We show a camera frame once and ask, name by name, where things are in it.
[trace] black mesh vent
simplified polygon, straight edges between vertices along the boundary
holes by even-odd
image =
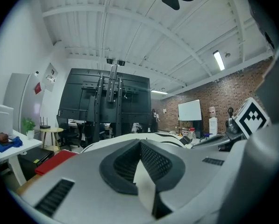
[[[203,162],[214,164],[214,165],[218,165],[218,166],[222,166],[223,163],[224,163],[224,160],[205,158],[203,160]]]
[[[145,144],[141,144],[141,160],[153,182],[164,177],[172,168],[172,162]]]
[[[140,144],[133,146],[114,161],[116,173],[128,182],[133,183],[136,168],[140,160]]]
[[[75,183],[62,179],[56,186],[36,205],[41,213],[51,217]]]

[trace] white wall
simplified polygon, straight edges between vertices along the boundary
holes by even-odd
[[[0,104],[12,73],[39,71],[42,80],[51,63],[58,72],[53,92],[45,90],[41,116],[55,126],[56,114],[70,68],[64,46],[53,46],[43,21],[39,0],[21,0],[6,18],[0,29]]]

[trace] whiteboard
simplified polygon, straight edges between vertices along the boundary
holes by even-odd
[[[179,104],[180,121],[201,120],[200,100]]]

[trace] person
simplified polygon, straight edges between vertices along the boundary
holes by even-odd
[[[151,133],[156,133],[158,132],[157,130],[157,113],[155,111],[155,109],[152,109],[152,125],[150,127],[150,132]]]

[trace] white ceiling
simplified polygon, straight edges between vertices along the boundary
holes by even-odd
[[[73,68],[110,70],[106,58],[124,60],[119,72],[149,77],[151,88],[171,94],[271,54],[247,0],[179,1],[179,11],[161,0],[40,2],[52,42],[64,42]],[[224,72],[213,57],[216,50],[223,55]]]

